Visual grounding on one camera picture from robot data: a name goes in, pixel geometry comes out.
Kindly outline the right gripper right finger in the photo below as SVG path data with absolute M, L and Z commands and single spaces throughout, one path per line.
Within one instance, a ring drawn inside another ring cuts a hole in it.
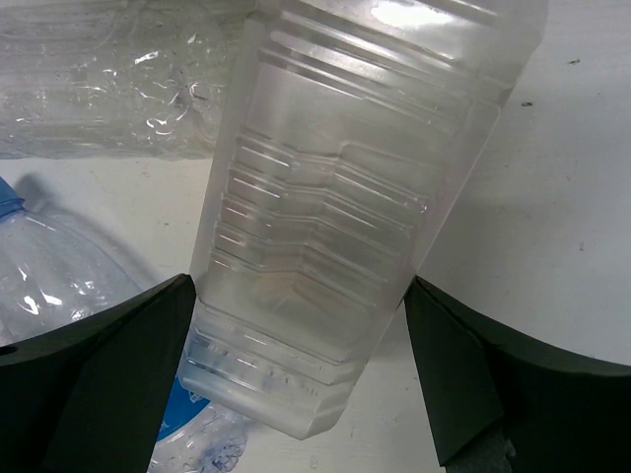
M 405 298 L 439 464 L 449 472 L 626 472 L 630 370 L 489 318 L 423 279 Z

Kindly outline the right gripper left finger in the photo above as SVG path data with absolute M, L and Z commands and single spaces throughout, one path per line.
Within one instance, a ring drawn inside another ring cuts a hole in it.
M 2 347 L 2 471 L 146 471 L 195 299 L 180 274 Z

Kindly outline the blue label water bottle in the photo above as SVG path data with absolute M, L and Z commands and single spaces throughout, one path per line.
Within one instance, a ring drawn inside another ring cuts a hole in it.
M 123 303 L 137 284 L 97 244 L 28 210 L 1 184 L 1 343 L 33 338 Z M 230 472 L 245 450 L 244 418 L 172 384 L 151 472 Z

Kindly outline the square frosted bottle white cap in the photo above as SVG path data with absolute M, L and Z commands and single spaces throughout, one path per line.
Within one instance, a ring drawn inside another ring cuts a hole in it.
M 533 52 L 544 1 L 259 1 L 190 273 L 179 379 L 330 430 Z

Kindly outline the clear ribbed bottle white cap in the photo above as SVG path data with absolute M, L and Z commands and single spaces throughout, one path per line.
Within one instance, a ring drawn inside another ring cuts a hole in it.
M 3 159 L 205 159 L 249 1 L 5 1 Z

